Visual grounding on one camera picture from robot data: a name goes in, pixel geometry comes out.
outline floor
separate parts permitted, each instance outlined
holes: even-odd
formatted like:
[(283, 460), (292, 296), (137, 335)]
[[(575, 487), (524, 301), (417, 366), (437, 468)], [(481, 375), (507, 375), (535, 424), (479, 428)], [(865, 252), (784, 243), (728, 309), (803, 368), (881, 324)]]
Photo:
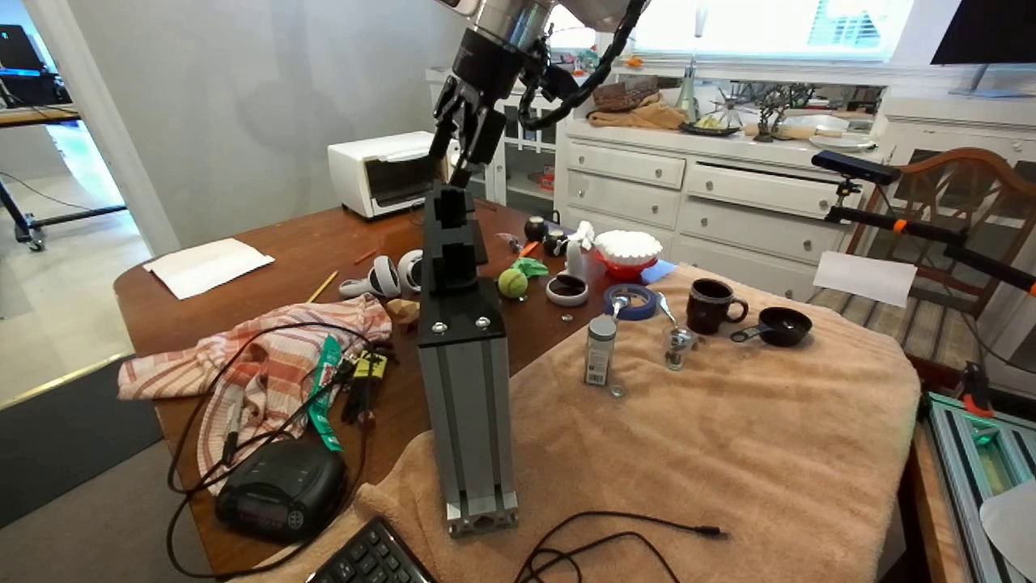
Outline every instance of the floor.
[[(118, 192), (80, 125), (48, 130), (67, 176), (0, 176), (33, 217), (61, 217), (118, 204)], [(45, 252), (16, 243), (0, 215), (0, 404), (27, 391), (129, 354), (112, 282), (150, 258), (129, 215), (104, 215), (45, 226)]]
[[(16, 204), (34, 217), (118, 204), (88, 130), (48, 133), (64, 173), (0, 176)], [(129, 215), (45, 226), (45, 252), (33, 252), (16, 243), (0, 206), (0, 409), (131, 354), (112, 282), (150, 255)], [(0, 583), (189, 581), (164, 557), (164, 524), (179, 506), (164, 489), (164, 468), (168, 450), (154, 444), (0, 527)], [(176, 548), (189, 567), (208, 570), (192, 520), (179, 524)]]

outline tan tablecloth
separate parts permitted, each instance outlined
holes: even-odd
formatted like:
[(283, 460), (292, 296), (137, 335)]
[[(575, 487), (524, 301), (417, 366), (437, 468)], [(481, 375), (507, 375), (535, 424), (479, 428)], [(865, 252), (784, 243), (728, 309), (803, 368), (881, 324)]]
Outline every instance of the tan tablecloth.
[[(678, 269), (657, 286), (675, 313), (696, 274), (702, 273)], [(429, 433), (422, 433), (310, 552), (265, 581), (305, 581), (371, 512), (389, 515), (440, 581), (513, 581), (555, 520), (618, 510), (721, 524), (731, 539), (702, 542), (609, 519), (565, 527), (554, 548), (634, 527), (678, 581), (872, 583), (898, 506), (919, 380), (890, 338), (824, 309), (744, 286), (736, 293), (750, 304), (744, 324), (766, 304), (807, 311), (808, 340), (778, 349), (709, 338), (684, 368), (670, 368), (660, 357), (667, 321), (621, 321), (614, 380), (626, 398), (614, 402), (578, 381), (585, 335), (575, 329), (512, 380), (518, 527), (453, 542)], [(585, 581), (667, 581), (631, 542), (585, 555), (578, 567)]]

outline white paper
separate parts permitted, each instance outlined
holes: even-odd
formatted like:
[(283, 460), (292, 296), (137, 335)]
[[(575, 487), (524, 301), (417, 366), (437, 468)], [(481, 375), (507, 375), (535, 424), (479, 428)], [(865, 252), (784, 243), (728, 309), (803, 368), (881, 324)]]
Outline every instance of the white paper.
[(263, 255), (240, 239), (212, 239), (203, 245), (168, 252), (154, 261), (146, 261), (143, 269), (154, 273), (176, 298), (194, 298), (268, 261), (271, 255)]
[(981, 527), (1024, 578), (1036, 581), (1036, 479), (981, 501)]
[(811, 286), (907, 309), (913, 278), (915, 278), (913, 261), (882, 261), (867, 255), (823, 252)]

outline black mug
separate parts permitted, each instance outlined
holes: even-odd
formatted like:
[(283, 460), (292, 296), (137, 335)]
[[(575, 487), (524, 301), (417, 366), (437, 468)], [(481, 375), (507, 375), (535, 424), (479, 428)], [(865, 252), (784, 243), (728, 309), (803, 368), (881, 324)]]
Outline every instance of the black mug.
[(687, 326), (696, 335), (719, 335), (721, 321), (744, 321), (749, 304), (719, 278), (696, 278), (687, 298)]

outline microwave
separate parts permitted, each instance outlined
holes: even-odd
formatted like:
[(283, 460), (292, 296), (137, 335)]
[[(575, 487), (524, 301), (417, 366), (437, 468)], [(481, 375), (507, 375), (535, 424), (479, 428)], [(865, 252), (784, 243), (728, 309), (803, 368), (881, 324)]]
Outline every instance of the microwave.
[(347, 212), (371, 220), (424, 204), (440, 162), (427, 156), (429, 133), (399, 133), (328, 145), (331, 189)]

